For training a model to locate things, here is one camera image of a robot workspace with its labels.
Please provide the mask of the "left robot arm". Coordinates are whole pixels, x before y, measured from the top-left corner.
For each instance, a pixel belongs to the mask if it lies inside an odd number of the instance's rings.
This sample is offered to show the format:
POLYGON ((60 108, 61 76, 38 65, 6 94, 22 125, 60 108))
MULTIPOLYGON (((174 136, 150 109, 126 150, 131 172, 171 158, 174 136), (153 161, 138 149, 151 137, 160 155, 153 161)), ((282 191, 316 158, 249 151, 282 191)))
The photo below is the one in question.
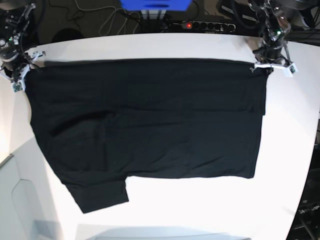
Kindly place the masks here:
POLYGON ((256 13, 261 40, 253 54, 257 60, 251 69, 264 69, 269 75, 274 69, 284 70, 291 64, 285 36, 291 30, 282 6, 270 0, 250 0, 249 7, 256 13))

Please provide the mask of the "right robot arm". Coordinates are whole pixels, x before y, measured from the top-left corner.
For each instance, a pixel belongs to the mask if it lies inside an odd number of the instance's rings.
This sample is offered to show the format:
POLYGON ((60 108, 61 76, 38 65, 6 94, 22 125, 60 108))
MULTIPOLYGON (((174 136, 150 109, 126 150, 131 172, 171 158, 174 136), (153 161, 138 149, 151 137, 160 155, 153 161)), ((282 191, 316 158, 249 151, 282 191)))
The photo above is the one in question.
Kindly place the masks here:
POLYGON ((38 68, 26 51, 36 46, 37 30, 45 15, 45 0, 2 0, 0 2, 0 70, 17 83, 38 68))

